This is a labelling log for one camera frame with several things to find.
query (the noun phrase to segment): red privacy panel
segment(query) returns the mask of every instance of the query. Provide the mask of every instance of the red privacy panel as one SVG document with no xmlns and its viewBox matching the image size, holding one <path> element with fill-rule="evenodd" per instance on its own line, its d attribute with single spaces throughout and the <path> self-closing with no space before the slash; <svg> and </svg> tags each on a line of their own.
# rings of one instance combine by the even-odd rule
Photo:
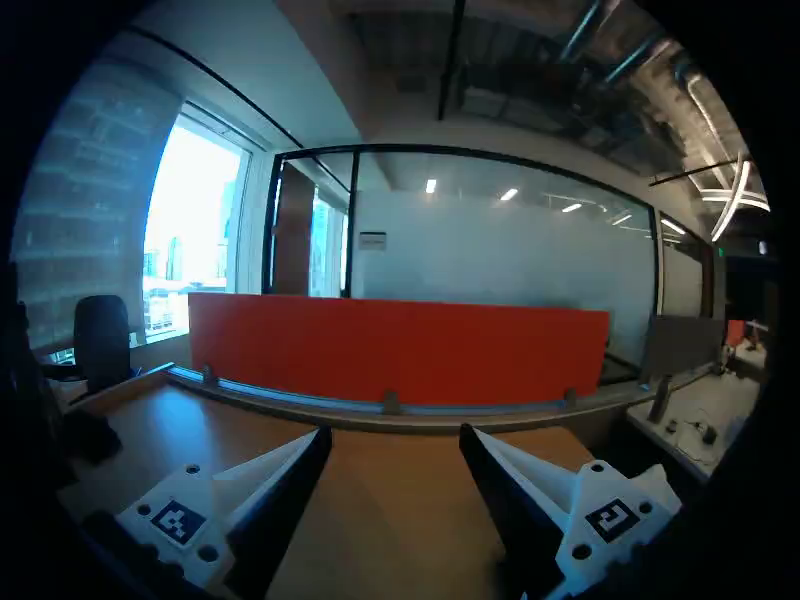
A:
<svg viewBox="0 0 800 600">
<path fill-rule="evenodd" d="M 261 387 L 341 400 L 491 405 L 592 394 L 606 312 L 190 294 L 192 364 Z"/>
</svg>

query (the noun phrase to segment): white desk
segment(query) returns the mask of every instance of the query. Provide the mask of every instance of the white desk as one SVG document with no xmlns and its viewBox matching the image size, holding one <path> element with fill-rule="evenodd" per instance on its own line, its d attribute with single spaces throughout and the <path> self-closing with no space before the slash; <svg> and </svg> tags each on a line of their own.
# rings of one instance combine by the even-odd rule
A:
<svg viewBox="0 0 800 600">
<path fill-rule="evenodd" d="M 743 340 L 742 343 L 736 346 L 736 358 L 751 364 L 757 369 L 763 369 L 767 360 L 767 350 L 763 344 L 759 344 L 755 350 L 748 350 L 750 346 L 749 340 Z"/>
<path fill-rule="evenodd" d="M 660 423 L 647 420 L 652 400 L 629 408 L 627 419 L 700 481 L 706 481 L 752 412 L 759 387 L 752 379 L 739 379 L 732 373 L 707 375 L 672 393 Z M 667 431 L 672 419 L 678 422 L 675 433 Z M 712 445 L 704 444 L 702 433 L 690 424 L 697 421 L 717 430 Z"/>
</svg>

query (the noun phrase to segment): gray partition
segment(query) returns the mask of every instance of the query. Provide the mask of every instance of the gray partition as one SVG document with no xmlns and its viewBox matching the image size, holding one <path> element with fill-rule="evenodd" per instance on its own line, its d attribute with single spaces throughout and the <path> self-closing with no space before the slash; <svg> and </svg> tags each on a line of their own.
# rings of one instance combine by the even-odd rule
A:
<svg viewBox="0 0 800 600">
<path fill-rule="evenodd" d="M 725 322 L 718 319 L 653 317 L 641 379 L 675 375 L 719 360 L 724 330 Z"/>
</svg>

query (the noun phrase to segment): glass partition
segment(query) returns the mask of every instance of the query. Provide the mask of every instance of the glass partition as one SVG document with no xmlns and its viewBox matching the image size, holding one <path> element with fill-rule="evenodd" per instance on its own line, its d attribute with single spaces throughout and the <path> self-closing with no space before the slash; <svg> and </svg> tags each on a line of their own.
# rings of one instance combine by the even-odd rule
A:
<svg viewBox="0 0 800 600">
<path fill-rule="evenodd" d="M 710 317 L 711 246 L 669 218 L 661 219 L 664 300 L 661 313 Z"/>
<path fill-rule="evenodd" d="M 317 161 L 352 164 L 351 177 L 339 169 L 331 185 L 329 173 L 314 173 Z M 656 301 L 648 205 L 579 175 L 469 149 L 349 146 L 287 153 L 283 164 L 319 186 L 311 295 L 336 295 L 338 283 L 352 298 L 607 311 L 607 356 L 616 360 L 604 375 L 636 376 Z M 340 207 L 346 216 L 334 214 Z"/>
</svg>

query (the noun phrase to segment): glass wall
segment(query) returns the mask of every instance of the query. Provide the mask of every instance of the glass wall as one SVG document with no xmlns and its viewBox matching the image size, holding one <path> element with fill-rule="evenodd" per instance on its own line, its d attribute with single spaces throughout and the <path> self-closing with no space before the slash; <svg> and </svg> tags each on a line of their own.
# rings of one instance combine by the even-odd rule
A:
<svg viewBox="0 0 800 600">
<path fill-rule="evenodd" d="M 638 364 L 655 302 L 652 211 L 596 185 L 464 156 L 359 171 L 352 297 L 608 311 Z"/>
<path fill-rule="evenodd" d="M 711 246 L 669 218 L 661 219 L 664 315 L 711 316 Z"/>
</svg>

